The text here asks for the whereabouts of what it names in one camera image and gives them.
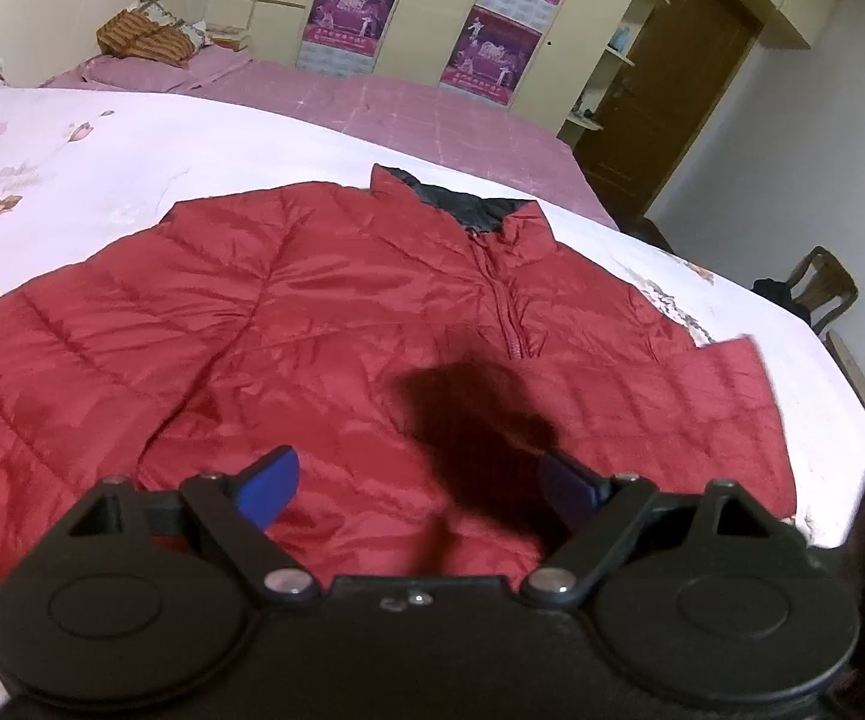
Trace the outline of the pink checked bed sheet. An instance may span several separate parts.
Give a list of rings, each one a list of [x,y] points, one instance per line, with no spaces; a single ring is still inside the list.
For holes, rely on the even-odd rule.
[[[287,115],[466,172],[611,227],[561,140],[517,115],[432,86],[375,75],[334,78],[206,47],[183,67],[96,55],[48,88],[187,94]]]

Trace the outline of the purple poster lower right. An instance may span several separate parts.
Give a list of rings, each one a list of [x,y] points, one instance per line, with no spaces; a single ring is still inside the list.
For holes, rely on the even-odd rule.
[[[441,85],[507,107],[540,39],[535,29],[473,7],[442,71]]]

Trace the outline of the purple poster lower left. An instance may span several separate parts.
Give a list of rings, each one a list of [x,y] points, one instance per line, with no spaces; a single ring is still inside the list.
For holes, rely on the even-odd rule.
[[[369,75],[396,0],[313,0],[295,66],[336,78]]]

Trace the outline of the white floral quilt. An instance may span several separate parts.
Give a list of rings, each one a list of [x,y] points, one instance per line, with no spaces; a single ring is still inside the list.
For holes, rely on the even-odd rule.
[[[346,133],[181,94],[0,87],[0,298],[157,226],[173,207],[299,184],[364,188],[383,169],[480,199],[504,186]],[[865,416],[802,323],[716,273],[523,192],[553,238],[631,284],[697,344],[746,338],[779,408],[812,543],[846,538],[865,479]],[[2,691],[0,686],[0,703]]]

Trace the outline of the brown wooden door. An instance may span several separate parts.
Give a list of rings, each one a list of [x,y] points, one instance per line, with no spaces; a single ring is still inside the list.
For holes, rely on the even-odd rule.
[[[652,11],[574,149],[619,226],[642,218],[761,31],[740,0],[670,0]]]

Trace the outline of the red quilted down jacket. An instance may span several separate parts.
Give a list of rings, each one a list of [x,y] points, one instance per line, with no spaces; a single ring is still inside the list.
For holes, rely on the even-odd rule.
[[[0,582],[74,500],[299,454],[274,538],[322,578],[523,577],[538,463],[795,512],[750,340],[697,344],[553,238],[465,229],[375,169],[193,200],[0,298]]]

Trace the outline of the brown wooden chair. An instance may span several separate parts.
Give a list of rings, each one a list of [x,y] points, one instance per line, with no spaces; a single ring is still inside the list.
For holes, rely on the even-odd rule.
[[[859,299],[859,286],[836,255],[817,245],[784,281],[761,278],[753,293],[802,319],[817,337]]]

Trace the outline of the cream yellow wardrobe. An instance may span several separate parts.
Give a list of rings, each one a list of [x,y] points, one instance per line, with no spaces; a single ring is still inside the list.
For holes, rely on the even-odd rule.
[[[253,54],[333,76],[452,89],[558,132],[626,62],[645,10],[665,0],[206,0],[209,25]],[[735,0],[791,47],[813,46],[837,0]]]

